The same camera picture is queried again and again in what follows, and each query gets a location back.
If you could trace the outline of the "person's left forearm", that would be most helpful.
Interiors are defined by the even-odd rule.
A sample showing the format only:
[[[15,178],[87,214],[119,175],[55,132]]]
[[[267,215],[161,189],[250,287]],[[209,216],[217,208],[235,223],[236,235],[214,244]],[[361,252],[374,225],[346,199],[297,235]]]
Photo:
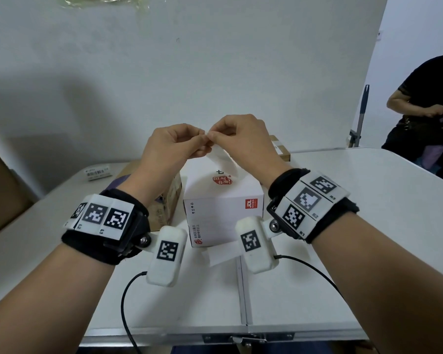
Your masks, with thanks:
[[[0,354],[76,354],[114,269],[59,244],[0,301]]]

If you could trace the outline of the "small white label box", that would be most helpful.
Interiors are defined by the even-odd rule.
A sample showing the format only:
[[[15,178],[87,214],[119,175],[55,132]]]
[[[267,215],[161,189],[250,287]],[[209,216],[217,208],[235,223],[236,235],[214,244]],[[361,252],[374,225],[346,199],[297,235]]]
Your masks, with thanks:
[[[94,181],[101,178],[112,176],[110,164],[100,164],[96,166],[89,166],[83,170],[83,174],[87,181]]]

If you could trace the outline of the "small brown cardboard box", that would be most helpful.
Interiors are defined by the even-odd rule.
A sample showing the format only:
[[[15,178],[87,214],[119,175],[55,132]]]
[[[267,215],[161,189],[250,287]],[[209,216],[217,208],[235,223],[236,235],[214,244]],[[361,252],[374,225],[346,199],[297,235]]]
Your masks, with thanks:
[[[290,162],[291,160],[291,154],[287,150],[287,148],[279,141],[279,139],[274,135],[269,135],[270,139],[272,141],[272,144],[277,152],[277,154],[280,156],[280,158],[285,162]]]

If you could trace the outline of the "white tape strip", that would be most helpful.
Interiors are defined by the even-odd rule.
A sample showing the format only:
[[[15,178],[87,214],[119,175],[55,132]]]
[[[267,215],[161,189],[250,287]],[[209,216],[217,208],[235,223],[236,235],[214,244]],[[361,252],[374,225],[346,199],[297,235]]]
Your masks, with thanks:
[[[227,176],[238,180],[245,177],[244,170],[223,148],[216,144],[211,147],[211,151],[206,154],[206,158],[214,164],[216,176]]]

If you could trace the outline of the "person's left hand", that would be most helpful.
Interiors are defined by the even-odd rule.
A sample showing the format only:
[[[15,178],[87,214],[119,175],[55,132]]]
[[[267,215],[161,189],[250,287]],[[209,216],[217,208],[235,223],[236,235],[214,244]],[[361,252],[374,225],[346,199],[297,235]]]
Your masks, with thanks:
[[[185,136],[205,135],[205,131],[190,124],[175,124],[156,128],[149,137],[137,169],[118,190],[149,206],[170,185],[189,159],[179,154],[179,142]]]

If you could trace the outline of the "person's right forearm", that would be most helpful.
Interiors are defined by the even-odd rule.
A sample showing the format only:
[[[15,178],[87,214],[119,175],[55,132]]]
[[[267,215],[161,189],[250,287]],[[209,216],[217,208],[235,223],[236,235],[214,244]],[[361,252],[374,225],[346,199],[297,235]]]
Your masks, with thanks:
[[[380,354],[443,354],[443,274],[347,213],[312,246]]]

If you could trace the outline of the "person's right hand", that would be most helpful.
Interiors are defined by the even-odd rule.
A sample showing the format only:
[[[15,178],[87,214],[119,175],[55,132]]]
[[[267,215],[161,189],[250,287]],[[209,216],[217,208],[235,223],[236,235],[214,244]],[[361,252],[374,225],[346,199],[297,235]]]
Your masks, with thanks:
[[[226,115],[209,131],[233,132],[241,138],[242,145],[227,153],[265,188],[270,188],[281,174],[291,169],[277,154],[264,121],[253,114]]]

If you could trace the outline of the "white carton with red label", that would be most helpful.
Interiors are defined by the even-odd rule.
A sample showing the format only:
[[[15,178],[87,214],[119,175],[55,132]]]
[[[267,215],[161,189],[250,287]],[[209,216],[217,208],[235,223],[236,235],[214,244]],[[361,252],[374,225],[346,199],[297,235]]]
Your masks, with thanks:
[[[193,248],[236,240],[238,220],[263,216],[265,193],[258,180],[245,172],[241,180],[216,176],[206,158],[188,160],[181,171],[182,198]]]

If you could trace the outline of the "white paper strip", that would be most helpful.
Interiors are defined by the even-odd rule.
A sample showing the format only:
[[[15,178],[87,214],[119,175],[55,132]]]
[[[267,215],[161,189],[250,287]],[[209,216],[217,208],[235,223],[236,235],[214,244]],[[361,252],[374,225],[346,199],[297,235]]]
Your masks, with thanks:
[[[207,247],[201,253],[209,267],[214,267],[242,255],[238,241]]]

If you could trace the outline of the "metal table latch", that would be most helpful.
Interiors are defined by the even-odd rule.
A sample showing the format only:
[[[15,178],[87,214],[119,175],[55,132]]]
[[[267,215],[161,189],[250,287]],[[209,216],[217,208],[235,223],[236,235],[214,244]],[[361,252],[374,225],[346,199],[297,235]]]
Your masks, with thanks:
[[[213,333],[203,334],[202,340],[205,345],[244,345],[268,344],[277,342],[293,341],[294,332],[273,332],[273,333]]]

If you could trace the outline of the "grey pole with clamp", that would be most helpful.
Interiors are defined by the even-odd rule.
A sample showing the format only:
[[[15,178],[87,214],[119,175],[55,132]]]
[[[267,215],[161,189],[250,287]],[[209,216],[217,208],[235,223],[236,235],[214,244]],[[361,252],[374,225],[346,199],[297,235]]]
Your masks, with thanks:
[[[357,148],[360,145],[362,126],[363,126],[363,122],[364,122],[364,117],[365,117],[366,107],[367,107],[367,102],[368,102],[368,96],[369,96],[369,89],[370,89],[370,85],[366,84],[363,94],[362,94],[361,101],[360,101],[360,111],[359,111],[357,128],[356,128],[356,130],[351,129],[349,132],[350,139],[349,139],[349,143],[348,143],[348,148]]]

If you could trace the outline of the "black wristband with marker tiles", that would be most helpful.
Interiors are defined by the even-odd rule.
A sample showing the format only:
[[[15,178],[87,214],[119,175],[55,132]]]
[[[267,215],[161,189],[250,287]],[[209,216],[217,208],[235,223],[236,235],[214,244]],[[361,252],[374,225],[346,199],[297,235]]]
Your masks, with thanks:
[[[347,190],[318,171],[292,168],[271,184],[267,211],[282,232],[311,244],[340,217],[359,212],[349,195]]]
[[[148,209],[118,190],[86,196],[65,224],[61,242],[98,262],[116,266],[142,252],[150,232]]]

